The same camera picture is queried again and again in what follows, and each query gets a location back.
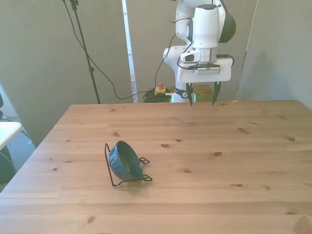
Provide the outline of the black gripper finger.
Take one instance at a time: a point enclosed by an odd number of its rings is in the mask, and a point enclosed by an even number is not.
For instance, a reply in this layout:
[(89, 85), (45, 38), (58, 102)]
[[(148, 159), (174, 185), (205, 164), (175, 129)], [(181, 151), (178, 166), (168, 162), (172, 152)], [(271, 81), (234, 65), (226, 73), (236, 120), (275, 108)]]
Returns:
[(220, 89), (221, 89), (221, 82), (215, 82), (214, 83), (214, 92), (213, 92), (213, 96), (212, 96), (212, 105), (214, 105), (215, 102), (217, 101)]
[(194, 88), (193, 88), (193, 84), (192, 83), (187, 83), (186, 84), (186, 91), (187, 91), (187, 95), (188, 95), (188, 99), (190, 102), (190, 105), (193, 105), (193, 92), (194, 92)]

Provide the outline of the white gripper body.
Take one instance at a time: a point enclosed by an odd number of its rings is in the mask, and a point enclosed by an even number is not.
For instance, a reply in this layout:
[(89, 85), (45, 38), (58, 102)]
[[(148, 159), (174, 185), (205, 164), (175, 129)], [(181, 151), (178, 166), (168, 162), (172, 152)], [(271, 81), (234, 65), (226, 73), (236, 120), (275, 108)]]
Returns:
[(215, 63), (181, 63), (177, 69), (180, 83), (205, 83), (229, 81), (232, 75), (232, 59), (218, 58)]

